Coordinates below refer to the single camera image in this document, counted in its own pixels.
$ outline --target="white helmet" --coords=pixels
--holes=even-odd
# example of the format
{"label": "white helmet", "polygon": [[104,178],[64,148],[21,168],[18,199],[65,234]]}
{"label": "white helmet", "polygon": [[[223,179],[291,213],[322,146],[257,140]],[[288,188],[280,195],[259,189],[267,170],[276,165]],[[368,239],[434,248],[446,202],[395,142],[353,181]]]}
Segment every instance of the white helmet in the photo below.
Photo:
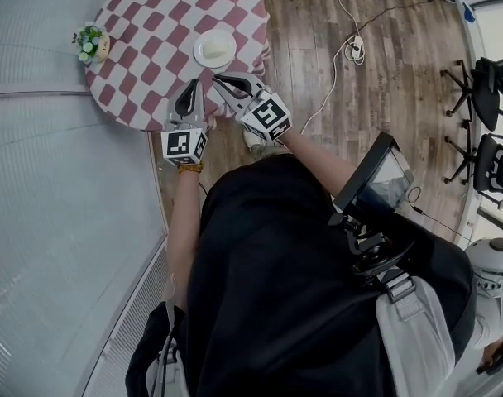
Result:
{"label": "white helmet", "polygon": [[476,275],[478,293],[489,297],[503,295],[503,238],[482,238],[466,253]]}

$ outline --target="checkered tablecloth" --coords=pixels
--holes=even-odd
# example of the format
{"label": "checkered tablecloth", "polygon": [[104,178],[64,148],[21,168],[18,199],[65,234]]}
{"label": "checkered tablecloth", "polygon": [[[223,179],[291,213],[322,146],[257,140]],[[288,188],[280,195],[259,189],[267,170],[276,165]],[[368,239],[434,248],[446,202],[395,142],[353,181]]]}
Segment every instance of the checkered tablecloth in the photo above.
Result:
{"label": "checkered tablecloth", "polygon": [[[224,71],[264,74],[269,17],[264,0],[107,0],[95,23],[110,35],[111,50],[103,63],[87,66],[89,89],[118,122],[162,131],[168,97],[199,78],[206,118],[231,117],[211,78]],[[236,57],[219,69],[206,69],[193,56],[196,39],[212,29],[229,31],[237,43]]]}

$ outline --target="plate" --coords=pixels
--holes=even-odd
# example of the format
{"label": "plate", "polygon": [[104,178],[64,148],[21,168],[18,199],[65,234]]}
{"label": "plate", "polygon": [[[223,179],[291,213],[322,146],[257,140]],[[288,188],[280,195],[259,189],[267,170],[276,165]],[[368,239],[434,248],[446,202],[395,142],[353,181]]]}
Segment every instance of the plate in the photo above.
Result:
{"label": "plate", "polygon": [[194,43],[194,58],[206,68],[220,68],[235,57],[237,43],[225,30],[210,30]]}

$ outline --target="wooden floor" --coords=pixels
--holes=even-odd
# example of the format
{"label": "wooden floor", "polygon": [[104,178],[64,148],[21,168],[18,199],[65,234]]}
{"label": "wooden floor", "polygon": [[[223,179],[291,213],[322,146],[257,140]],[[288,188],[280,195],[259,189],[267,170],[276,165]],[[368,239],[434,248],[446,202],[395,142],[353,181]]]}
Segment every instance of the wooden floor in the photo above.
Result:
{"label": "wooden floor", "polygon": [[[359,26],[388,7],[425,1],[342,0]],[[266,8],[271,14],[268,32],[273,56],[266,63],[264,80],[283,98],[300,129],[330,90],[333,55],[354,25],[337,0],[266,0]],[[360,163],[379,131],[391,133],[422,187],[417,205],[456,229],[466,187],[458,181],[443,183],[459,163],[444,136],[462,144],[466,136],[459,128],[460,114],[444,116],[458,94],[439,71],[451,68],[454,60],[467,59],[457,9],[443,0],[395,9],[363,28],[361,35],[365,63],[356,66],[338,57],[337,87],[305,133],[354,164]],[[457,66],[451,69],[459,72]],[[159,149],[159,135],[153,140]],[[157,159],[169,216],[176,173],[160,160],[160,153]],[[232,120],[218,122],[209,135],[201,180],[209,189],[228,170],[251,162],[242,129]],[[452,232],[414,213],[407,204],[401,212],[438,235],[453,238]]]}

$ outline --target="table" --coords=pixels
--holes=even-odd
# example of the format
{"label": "table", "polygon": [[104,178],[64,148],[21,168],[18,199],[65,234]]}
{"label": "table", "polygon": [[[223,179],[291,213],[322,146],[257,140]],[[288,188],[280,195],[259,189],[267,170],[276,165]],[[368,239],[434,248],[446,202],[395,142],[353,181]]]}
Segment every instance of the table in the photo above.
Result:
{"label": "table", "polygon": [[[199,78],[205,117],[233,113],[212,85],[213,72],[264,74],[270,56],[269,14],[264,0],[107,0],[95,17],[110,35],[110,53],[86,67],[86,81],[105,113],[129,127],[162,131],[167,101],[185,82]],[[205,31],[223,29],[237,43],[236,57],[218,69],[205,69],[193,45]]]}

